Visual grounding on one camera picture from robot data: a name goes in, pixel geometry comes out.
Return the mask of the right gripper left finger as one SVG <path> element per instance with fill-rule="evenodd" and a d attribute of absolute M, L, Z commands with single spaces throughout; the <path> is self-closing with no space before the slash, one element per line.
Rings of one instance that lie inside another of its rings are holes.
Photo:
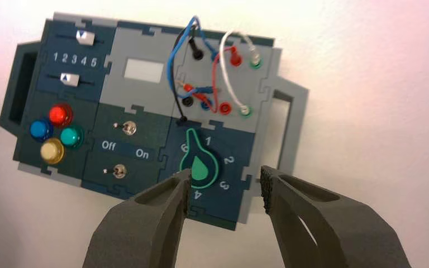
<path fill-rule="evenodd" d="M 83 267 L 175 267 L 191 178 L 184 169 L 112 207 L 92 234 Z"/>

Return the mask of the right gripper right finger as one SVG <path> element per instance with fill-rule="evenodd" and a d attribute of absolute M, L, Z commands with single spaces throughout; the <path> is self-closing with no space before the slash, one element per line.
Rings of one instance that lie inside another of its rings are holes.
<path fill-rule="evenodd" d="M 260 184 L 285 267 L 410 267 L 368 205 L 266 165 Z"/>

